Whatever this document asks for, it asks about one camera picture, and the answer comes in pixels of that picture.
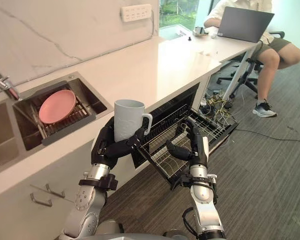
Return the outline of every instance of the gray carpet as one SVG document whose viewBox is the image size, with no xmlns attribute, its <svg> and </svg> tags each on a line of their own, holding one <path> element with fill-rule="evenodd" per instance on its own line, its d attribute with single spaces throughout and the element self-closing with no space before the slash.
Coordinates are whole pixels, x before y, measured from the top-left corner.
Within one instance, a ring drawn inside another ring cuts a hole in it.
<svg viewBox="0 0 300 240">
<path fill-rule="evenodd" d="M 209 89 L 226 89 L 229 82 Z M 241 86 L 232 112 L 238 129 L 282 139 L 300 140 L 300 63 L 280 70 L 269 102 L 276 118 L 252 114 L 255 94 Z M 300 240 L 300 142 L 269 139 L 234 131 L 209 159 L 209 172 L 218 175 L 216 208 L 229 240 Z M 108 200 L 101 219 L 121 222 L 127 233 L 159 234 L 169 229 L 186 232 L 183 211 L 191 207 L 189 189 L 170 192 L 168 184 L 150 165 Z M 189 222 L 194 224 L 189 215 Z"/>
</svg>

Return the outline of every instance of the white mug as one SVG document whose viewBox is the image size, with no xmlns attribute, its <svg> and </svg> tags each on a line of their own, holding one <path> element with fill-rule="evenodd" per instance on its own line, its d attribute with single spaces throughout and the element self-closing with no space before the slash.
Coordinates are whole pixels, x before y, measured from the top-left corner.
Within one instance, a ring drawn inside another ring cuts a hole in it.
<svg viewBox="0 0 300 240">
<path fill-rule="evenodd" d="M 149 119 L 144 135 L 148 135 L 152 124 L 152 115 L 145 112 L 142 102 L 121 99 L 114 102 L 114 141 L 119 142 L 132 137 L 142 126 L 143 118 Z"/>
</svg>

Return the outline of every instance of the wall outlet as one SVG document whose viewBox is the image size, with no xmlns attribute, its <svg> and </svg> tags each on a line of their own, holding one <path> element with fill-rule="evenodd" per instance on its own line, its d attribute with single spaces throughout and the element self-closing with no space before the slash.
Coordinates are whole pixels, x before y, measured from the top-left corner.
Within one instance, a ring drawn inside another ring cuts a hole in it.
<svg viewBox="0 0 300 240">
<path fill-rule="evenodd" d="M 137 21 L 140 19 L 151 18 L 151 13 L 152 13 L 151 4 L 140 4 L 140 5 L 121 7 L 121 17 L 125 23 L 131 21 Z"/>
</svg>

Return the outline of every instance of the person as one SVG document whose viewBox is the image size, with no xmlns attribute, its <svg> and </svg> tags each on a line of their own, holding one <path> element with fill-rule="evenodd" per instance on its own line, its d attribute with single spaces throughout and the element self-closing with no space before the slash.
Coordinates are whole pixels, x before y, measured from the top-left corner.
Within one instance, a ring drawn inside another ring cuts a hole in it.
<svg viewBox="0 0 300 240">
<path fill-rule="evenodd" d="M 255 10 L 270 13 L 271 0 L 221 0 L 207 16 L 204 26 L 219 27 L 225 7 Z M 258 77 L 258 100 L 253 113 L 259 117 L 276 117 L 277 113 L 271 110 L 268 104 L 268 94 L 278 69 L 284 69 L 300 62 L 300 49 L 291 42 L 274 37 L 265 31 L 260 39 L 261 47 L 257 47 L 252 54 L 253 60 L 263 63 L 263 68 Z"/>
</svg>

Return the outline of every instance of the robotic hand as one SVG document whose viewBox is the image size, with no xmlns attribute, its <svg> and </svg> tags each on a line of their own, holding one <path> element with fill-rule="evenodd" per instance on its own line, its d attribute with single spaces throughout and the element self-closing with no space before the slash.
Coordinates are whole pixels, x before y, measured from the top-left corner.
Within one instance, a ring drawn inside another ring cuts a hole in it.
<svg viewBox="0 0 300 240">
<path fill-rule="evenodd" d="M 79 191 L 60 240 L 76 240 L 96 233 L 107 191 L 117 189 L 118 181 L 110 174 L 110 169 L 115 167 L 118 158 L 140 146 L 144 133 L 145 129 L 141 127 L 129 139 L 115 142 L 114 117 L 100 130 L 91 151 L 91 169 L 79 182 Z"/>
<path fill-rule="evenodd" d="M 184 211 L 183 222 L 185 227 L 199 240 L 226 239 L 224 227 L 215 208 L 217 203 L 217 175 L 208 174 L 209 142 L 203 137 L 196 126 L 196 122 L 188 118 L 186 122 L 190 139 L 191 151 L 173 145 L 166 141 L 169 153 L 175 158 L 189 161 L 189 173 L 181 175 L 179 183 L 189 187 L 193 207 Z M 196 230 L 186 220 L 186 214 L 194 210 Z"/>
</svg>

